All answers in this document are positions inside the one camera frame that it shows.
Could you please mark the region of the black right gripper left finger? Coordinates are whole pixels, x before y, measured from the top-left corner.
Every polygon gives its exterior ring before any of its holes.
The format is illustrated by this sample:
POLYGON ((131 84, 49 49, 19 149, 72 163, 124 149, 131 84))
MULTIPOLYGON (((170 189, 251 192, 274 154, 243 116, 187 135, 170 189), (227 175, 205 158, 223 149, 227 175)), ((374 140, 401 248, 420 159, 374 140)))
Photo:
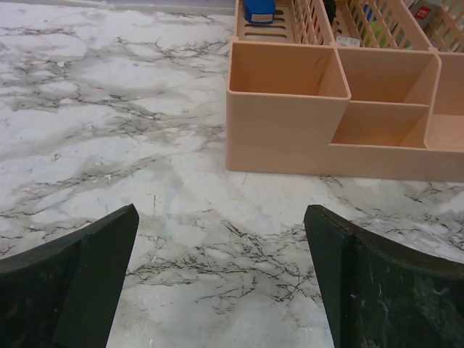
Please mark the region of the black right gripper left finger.
POLYGON ((105 347, 139 223, 134 205, 1 260, 2 347, 105 347))

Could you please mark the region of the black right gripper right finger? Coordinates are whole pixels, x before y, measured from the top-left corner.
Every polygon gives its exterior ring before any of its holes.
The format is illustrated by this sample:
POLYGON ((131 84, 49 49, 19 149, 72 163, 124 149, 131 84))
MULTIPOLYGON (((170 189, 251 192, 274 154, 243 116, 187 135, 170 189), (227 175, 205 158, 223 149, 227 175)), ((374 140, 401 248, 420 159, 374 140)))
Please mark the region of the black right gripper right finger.
POLYGON ((462 347, 463 264, 361 228, 321 205, 304 227, 335 347, 462 347))

